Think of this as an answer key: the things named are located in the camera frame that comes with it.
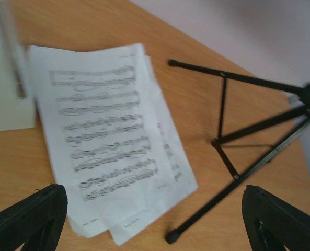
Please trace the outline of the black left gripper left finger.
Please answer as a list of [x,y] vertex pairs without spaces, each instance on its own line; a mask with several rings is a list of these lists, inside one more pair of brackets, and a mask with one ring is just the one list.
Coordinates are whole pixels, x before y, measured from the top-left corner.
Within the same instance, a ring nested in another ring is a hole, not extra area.
[[62,185],[51,184],[0,212],[0,250],[56,250],[67,214]]

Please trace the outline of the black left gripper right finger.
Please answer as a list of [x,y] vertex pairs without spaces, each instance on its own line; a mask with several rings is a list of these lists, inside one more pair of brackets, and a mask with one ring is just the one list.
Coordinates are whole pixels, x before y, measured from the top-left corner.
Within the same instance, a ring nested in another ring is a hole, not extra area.
[[310,215],[248,185],[242,215],[252,250],[310,250]]

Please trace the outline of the white sheet music page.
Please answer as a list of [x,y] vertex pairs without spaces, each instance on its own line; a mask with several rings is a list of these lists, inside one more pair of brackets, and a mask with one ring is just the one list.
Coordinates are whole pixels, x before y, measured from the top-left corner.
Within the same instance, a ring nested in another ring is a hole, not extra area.
[[54,177],[81,236],[162,206],[173,189],[148,107],[143,55],[140,43],[94,52],[29,47]]
[[151,79],[150,104],[155,114],[157,129],[166,153],[165,160],[170,167],[167,171],[170,188],[161,199],[152,202],[147,209],[138,212],[110,229],[110,234],[118,246],[123,245],[139,234],[198,188],[162,90],[155,77],[149,56],[146,57],[146,66]]

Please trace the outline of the white grey metronome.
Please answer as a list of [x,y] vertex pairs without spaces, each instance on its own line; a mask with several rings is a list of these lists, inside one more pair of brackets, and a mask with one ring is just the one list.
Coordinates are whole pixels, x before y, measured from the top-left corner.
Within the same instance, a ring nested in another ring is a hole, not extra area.
[[0,1],[0,131],[35,125],[36,106],[25,50],[8,1]]

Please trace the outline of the black tripod music stand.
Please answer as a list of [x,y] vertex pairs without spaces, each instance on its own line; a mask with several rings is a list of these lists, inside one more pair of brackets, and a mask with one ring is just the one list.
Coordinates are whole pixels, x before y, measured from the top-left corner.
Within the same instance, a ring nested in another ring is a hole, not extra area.
[[[304,130],[310,126],[310,82],[306,83],[304,86],[294,86],[274,81],[269,81],[266,79],[250,77],[246,75],[235,74],[232,72],[226,72],[216,69],[211,69],[203,66],[188,64],[180,62],[174,59],[169,59],[167,61],[168,65],[171,67],[179,67],[183,69],[192,70],[195,72],[206,73],[213,76],[221,77],[222,82],[222,96],[221,96],[221,107],[219,116],[219,125],[217,131],[217,137],[211,141],[212,146],[219,153],[222,161],[224,162],[227,170],[233,178],[233,181],[224,187],[216,196],[214,196],[210,201],[208,201],[203,207],[201,207],[197,212],[195,212],[189,219],[184,221],[179,227],[171,230],[165,236],[165,241],[171,245],[175,243],[179,237],[193,224],[200,220],[204,215],[206,215],[211,209],[218,205],[225,197],[227,197],[232,191],[234,191],[239,185],[246,181],[250,176],[252,176],[256,171],[261,169],[267,163],[269,163],[274,157],[276,157],[283,149],[285,149],[289,144],[296,140]],[[282,92],[293,94],[302,103],[294,109],[285,111],[273,117],[261,120],[257,123],[253,123],[247,127],[234,131],[230,134],[223,135],[223,119],[225,111],[225,101],[226,101],[226,89],[227,81],[235,80],[247,84],[252,84],[256,86],[261,86],[269,89],[279,90]],[[282,137],[274,145],[262,154],[256,161],[254,161],[247,169],[239,174],[234,168],[232,162],[229,160],[225,152],[223,151],[223,145],[238,140],[240,138],[246,137],[248,135],[257,133],[264,129],[271,128],[273,126],[279,125],[281,123],[293,120],[295,118],[305,116],[306,118],[290,130],[284,137]]]

